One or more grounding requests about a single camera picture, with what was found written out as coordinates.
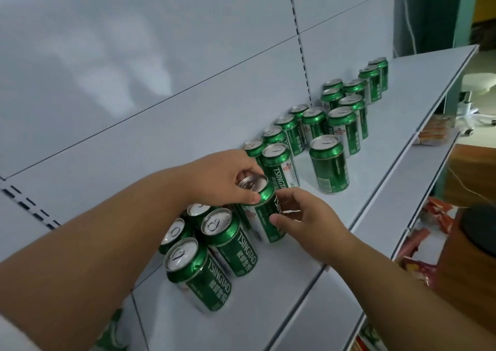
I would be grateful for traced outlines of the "person's right forearm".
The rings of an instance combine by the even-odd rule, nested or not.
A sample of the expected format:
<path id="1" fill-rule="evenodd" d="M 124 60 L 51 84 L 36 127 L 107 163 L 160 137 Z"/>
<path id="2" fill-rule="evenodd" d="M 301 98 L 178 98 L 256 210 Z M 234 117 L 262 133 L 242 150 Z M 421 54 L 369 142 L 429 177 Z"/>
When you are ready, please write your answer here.
<path id="1" fill-rule="evenodd" d="M 496 351 L 496 336 L 345 230 L 328 264 L 388 351 Z"/>

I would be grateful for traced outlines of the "person's left forearm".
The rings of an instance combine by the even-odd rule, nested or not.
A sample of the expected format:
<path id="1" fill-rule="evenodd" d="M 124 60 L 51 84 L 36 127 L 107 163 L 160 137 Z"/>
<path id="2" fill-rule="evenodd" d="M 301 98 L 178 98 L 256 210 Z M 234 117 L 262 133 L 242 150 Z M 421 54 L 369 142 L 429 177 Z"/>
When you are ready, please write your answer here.
<path id="1" fill-rule="evenodd" d="M 0 351 L 89 351 L 188 199 L 154 173 L 0 263 Z"/>

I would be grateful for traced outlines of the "slotted shelf upright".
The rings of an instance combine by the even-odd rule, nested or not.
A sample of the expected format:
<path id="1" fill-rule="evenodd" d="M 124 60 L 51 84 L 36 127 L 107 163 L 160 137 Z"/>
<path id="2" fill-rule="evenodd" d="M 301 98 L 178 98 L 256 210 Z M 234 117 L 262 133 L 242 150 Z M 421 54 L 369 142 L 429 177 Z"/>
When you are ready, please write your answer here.
<path id="1" fill-rule="evenodd" d="M 304 71 L 304 76 L 305 76 L 305 81 L 306 81 L 306 86 L 307 86 L 307 92 L 308 92 L 308 104 L 313 105 L 312 101 L 312 95 L 311 95 L 311 89 L 309 87 L 309 81 L 308 81 L 308 74 L 307 74 L 307 66 L 306 66 L 306 60 L 305 60 L 305 54 L 303 51 L 303 44 L 301 42 L 301 33 L 300 33 L 300 27 L 299 27 L 299 22 L 298 22 L 298 17 L 296 13 L 296 5 L 295 5 L 295 0 L 290 0 L 291 7 L 292 7 L 292 12 L 294 16 L 294 25 L 296 29 L 296 37 L 297 41 L 299 44 L 299 50 L 300 50 L 300 55 L 301 55 L 301 62 L 303 65 L 303 71 Z"/>

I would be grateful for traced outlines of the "white shelf back panel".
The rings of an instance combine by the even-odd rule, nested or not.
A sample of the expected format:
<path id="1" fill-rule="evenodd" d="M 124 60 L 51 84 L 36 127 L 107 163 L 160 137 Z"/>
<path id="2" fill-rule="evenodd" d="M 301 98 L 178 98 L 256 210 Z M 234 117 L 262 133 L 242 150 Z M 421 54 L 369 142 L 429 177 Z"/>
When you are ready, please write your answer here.
<path id="1" fill-rule="evenodd" d="M 392 0 L 294 1 L 300 33 L 327 22 L 328 74 L 391 55 Z M 12 233 L 30 242 L 307 102 L 294 25 L 290 0 L 0 0 L 0 194 L 42 224 Z"/>

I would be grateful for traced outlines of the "dark green curtain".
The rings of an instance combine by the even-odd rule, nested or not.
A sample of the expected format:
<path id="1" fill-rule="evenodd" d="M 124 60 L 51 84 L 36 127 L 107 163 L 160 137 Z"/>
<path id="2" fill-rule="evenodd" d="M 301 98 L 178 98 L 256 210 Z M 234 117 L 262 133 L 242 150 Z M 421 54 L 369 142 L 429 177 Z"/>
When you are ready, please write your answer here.
<path id="1" fill-rule="evenodd" d="M 476 0 L 394 0 L 393 55 L 470 45 Z"/>

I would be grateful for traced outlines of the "red snack packets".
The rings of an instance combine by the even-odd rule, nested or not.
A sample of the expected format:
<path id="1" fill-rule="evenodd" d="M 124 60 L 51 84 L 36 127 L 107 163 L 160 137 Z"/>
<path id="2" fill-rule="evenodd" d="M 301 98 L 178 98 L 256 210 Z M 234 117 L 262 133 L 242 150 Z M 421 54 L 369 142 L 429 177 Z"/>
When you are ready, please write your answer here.
<path id="1" fill-rule="evenodd" d="M 412 278 L 433 288 L 437 264 L 455 223 L 458 207 L 428 197 L 395 256 Z"/>

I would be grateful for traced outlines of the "person's left hand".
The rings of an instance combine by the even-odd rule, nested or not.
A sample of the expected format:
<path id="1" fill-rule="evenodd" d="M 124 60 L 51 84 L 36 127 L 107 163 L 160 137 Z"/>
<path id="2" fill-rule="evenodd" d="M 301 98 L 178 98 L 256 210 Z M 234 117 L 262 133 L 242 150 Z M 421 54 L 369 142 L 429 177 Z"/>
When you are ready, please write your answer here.
<path id="1" fill-rule="evenodd" d="M 242 149 L 230 149 L 177 167 L 180 188 L 188 204 L 223 205 L 227 203 L 227 187 L 238 186 L 244 178 L 262 174 L 256 160 Z"/>

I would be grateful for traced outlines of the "rows of green cans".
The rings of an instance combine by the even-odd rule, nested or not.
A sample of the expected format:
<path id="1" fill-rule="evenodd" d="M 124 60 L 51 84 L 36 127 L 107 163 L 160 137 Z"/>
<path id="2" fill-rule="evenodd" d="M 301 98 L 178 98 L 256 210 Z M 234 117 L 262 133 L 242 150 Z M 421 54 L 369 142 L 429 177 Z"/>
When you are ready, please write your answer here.
<path id="1" fill-rule="evenodd" d="M 305 151 L 301 128 L 318 189 L 335 194 L 349 187 L 347 160 L 368 137 L 367 105 L 381 98 L 388 79 L 383 85 L 380 67 L 369 61 L 358 78 L 330 84 L 323 86 L 321 107 L 294 106 L 262 140 L 245 144 L 276 190 L 300 185 L 293 154 Z M 296 272 L 299 256 L 281 242 L 285 236 L 274 243 L 259 241 L 240 204 L 191 204 L 186 213 L 172 224 L 161 247 L 167 248 L 168 281 L 199 311 L 214 313 L 232 301 L 264 303 L 266 296 L 286 302 L 280 298 L 283 286 L 296 295 L 309 283 Z"/>

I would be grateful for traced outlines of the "green beverage can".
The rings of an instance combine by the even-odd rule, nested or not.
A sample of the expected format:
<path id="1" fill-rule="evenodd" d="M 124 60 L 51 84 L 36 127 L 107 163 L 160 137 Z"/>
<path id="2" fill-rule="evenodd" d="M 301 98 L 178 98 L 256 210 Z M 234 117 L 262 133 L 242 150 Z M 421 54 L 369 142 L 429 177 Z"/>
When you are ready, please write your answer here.
<path id="1" fill-rule="evenodd" d="M 264 243 L 274 243 L 285 236 L 285 232 L 274 226 L 269 218 L 272 214 L 282 214 L 276 189 L 264 175 L 251 175 L 240 181 L 238 186 L 260 195 L 257 204 L 240 204 L 255 237 Z"/>

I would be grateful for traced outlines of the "orange snack packets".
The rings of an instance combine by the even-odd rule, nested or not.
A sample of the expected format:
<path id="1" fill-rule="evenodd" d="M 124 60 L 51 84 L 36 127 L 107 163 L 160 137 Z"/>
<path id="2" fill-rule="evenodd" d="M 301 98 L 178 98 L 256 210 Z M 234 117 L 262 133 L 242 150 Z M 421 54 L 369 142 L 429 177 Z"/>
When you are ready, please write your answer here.
<path id="1" fill-rule="evenodd" d="M 449 115 L 433 114 L 413 141 L 414 146 L 441 146 L 458 134 L 455 118 Z"/>

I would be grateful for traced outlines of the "black round lid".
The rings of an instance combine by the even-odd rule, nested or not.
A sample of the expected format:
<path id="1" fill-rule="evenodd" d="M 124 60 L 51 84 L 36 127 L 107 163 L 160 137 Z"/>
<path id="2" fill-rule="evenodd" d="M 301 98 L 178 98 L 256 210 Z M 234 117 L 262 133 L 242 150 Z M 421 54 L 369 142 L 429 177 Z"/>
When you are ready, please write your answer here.
<path id="1" fill-rule="evenodd" d="M 496 259 L 496 205 L 475 204 L 466 208 L 460 228 L 477 249 Z"/>

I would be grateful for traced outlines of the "brown wooden cabinet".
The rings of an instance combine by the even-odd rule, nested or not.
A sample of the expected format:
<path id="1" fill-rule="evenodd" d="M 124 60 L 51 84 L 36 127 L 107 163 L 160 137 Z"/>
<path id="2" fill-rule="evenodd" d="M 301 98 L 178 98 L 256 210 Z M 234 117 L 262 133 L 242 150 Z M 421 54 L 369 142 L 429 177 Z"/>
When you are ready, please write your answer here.
<path id="1" fill-rule="evenodd" d="M 496 257 L 475 247 L 460 228 L 459 208 L 444 243 L 435 292 L 456 310 L 496 335 Z"/>

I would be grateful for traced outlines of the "person's right hand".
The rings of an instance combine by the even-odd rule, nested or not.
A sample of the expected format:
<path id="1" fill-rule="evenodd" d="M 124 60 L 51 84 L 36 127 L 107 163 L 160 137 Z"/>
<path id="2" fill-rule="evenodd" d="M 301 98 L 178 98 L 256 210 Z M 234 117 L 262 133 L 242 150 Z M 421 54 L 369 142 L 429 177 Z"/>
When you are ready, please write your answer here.
<path id="1" fill-rule="evenodd" d="M 357 252 L 360 240 L 320 198 L 308 192 L 302 209 L 282 210 L 286 212 L 271 215 L 270 222 L 293 237 L 315 260 L 335 267 Z"/>

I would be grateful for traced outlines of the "white metal shelf board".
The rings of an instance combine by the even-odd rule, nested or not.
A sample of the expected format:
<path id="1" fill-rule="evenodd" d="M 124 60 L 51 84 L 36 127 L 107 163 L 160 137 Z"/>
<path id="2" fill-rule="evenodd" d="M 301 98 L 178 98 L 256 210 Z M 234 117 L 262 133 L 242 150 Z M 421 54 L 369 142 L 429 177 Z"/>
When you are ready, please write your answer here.
<path id="1" fill-rule="evenodd" d="M 439 146 L 410 147 L 352 233 L 394 259 L 459 133 L 452 128 Z M 269 351 L 348 351 L 365 319 L 338 273 L 324 269 Z"/>
<path id="2" fill-rule="evenodd" d="M 350 186 L 328 195 L 318 189 L 308 153 L 296 158 L 301 187 L 326 201 L 351 230 L 371 207 L 413 140 L 476 52 L 460 47 L 393 59 L 389 89 L 369 107 L 370 137 L 348 161 Z M 202 314 L 157 269 L 133 291 L 126 320 L 131 351 L 269 351 L 324 270 L 291 237 L 287 249 L 299 258 L 296 272 L 309 283 L 301 293 L 283 286 L 280 298 L 247 305 L 232 301 Z"/>

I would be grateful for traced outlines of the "white swivel stool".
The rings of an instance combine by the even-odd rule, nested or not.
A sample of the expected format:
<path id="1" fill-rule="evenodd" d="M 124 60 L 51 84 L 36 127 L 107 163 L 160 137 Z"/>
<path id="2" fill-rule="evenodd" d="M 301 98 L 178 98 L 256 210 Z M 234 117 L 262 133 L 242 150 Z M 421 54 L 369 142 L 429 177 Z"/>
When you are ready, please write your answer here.
<path id="1" fill-rule="evenodd" d="M 469 73 L 463 76 L 456 114 L 456 121 L 464 125 L 462 136 L 472 136 L 476 123 L 496 127 L 496 115 L 481 114 L 472 101 L 474 94 L 484 95 L 495 85 L 496 73 Z"/>

